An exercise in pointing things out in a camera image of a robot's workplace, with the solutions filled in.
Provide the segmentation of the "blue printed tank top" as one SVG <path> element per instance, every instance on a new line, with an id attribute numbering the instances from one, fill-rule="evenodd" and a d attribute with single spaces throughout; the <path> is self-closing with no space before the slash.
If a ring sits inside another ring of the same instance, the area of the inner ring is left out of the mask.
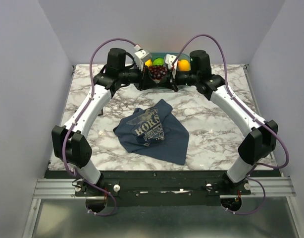
<path id="1" fill-rule="evenodd" d="M 145 110 L 136 108 L 113 129 L 129 153 L 184 165 L 189 132 L 172 114 L 172 106 L 161 99 Z"/>

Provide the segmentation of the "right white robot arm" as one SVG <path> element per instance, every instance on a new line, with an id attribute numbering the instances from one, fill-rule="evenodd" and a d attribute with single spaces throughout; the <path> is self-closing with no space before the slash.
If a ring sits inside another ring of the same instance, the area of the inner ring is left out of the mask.
<path id="1" fill-rule="evenodd" d="M 182 85 L 195 86 L 200 94 L 216 104 L 240 129 L 244 140 L 238 148 L 238 158 L 227 171 L 227 179 L 221 182 L 222 190 L 233 194 L 239 189 L 239 182 L 275 149 L 278 124 L 256 114 L 227 85 L 226 77 L 212 73 L 206 51 L 192 51 L 187 62 L 188 68 L 183 69 L 178 56 L 165 54 L 163 65 L 167 68 L 167 75 L 161 82 L 172 86 L 174 91 Z"/>

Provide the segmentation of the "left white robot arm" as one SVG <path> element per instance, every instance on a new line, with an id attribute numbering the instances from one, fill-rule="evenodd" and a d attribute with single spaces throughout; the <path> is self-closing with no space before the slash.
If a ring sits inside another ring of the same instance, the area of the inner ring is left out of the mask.
<path id="1" fill-rule="evenodd" d="M 91 88 L 75 114 L 63 125 L 51 131 L 54 155 L 61 159 L 65 169 L 73 176 L 79 175 L 87 181 L 86 190 L 93 196 L 103 191 L 101 172 L 91 160 L 92 148 L 87 141 L 88 133 L 104 106 L 122 85 L 141 85 L 147 78 L 147 62 L 151 53 L 139 45 L 130 56 L 133 63 L 126 66 L 128 52 L 112 48 L 107 62 L 97 75 L 91 76 Z"/>

